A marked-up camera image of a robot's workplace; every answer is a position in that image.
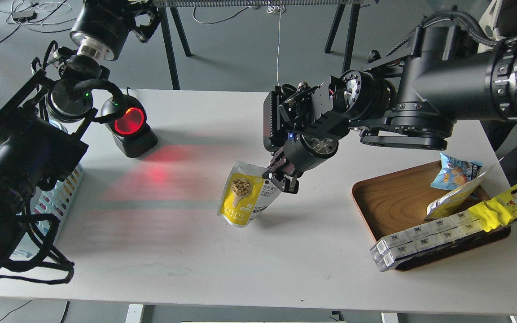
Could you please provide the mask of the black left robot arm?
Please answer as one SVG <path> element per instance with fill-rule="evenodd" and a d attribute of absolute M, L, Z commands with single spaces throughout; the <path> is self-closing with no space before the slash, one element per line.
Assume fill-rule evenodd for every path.
<path fill-rule="evenodd" d="M 103 61 L 119 57 L 131 31 L 148 41 L 161 18 L 151 0 L 86 0 L 70 31 L 77 49 L 52 41 L 0 109 L 0 269 L 66 271 L 47 284 L 73 277 L 74 264 L 53 245 L 60 220 L 33 214 L 31 199 L 69 178 L 88 150 L 81 138 L 90 123 L 104 123 L 127 157 L 156 145 L 144 107 L 108 80 Z"/>

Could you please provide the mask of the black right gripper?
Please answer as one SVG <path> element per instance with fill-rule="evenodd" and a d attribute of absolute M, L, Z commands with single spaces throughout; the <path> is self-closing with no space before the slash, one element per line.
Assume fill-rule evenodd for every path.
<path fill-rule="evenodd" d="M 318 86 L 276 86 L 264 101 L 264 147 L 272 159 L 262 178 L 297 194 L 300 177 L 334 156 L 357 112 L 358 78 L 329 76 Z"/>

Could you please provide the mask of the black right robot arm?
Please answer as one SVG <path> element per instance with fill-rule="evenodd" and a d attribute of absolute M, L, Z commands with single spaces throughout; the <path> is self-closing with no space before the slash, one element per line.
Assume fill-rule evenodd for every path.
<path fill-rule="evenodd" d="M 298 179 L 359 131 L 366 145 L 444 150 L 458 120 L 517 121 L 517 31 L 491 39 L 456 9 L 433 13 L 385 57 L 317 86 L 277 86 L 264 101 L 262 177 L 295 194 Z"/>

